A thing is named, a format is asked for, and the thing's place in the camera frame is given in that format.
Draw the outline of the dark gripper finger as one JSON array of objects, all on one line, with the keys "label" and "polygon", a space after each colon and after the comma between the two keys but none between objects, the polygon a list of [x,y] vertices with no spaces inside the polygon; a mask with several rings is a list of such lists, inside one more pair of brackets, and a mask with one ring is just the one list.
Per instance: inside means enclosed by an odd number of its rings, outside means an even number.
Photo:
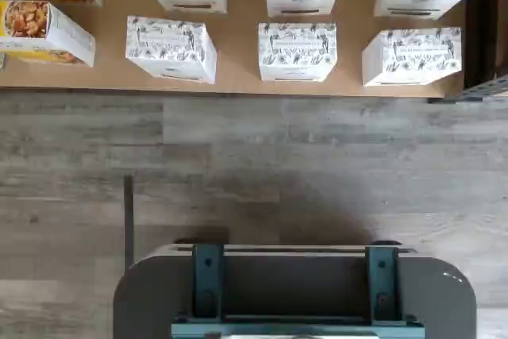
[{"label": "dark gripper finger", "polygon": [[366,248],[366,261],[371,321],[398,321],[398,246],[370,245]]},{"label": "dark gripper finger", "polygon": [[224,246],[196,244],[192,250],[192,314],[197,319],[220,320],[224,282]]}]

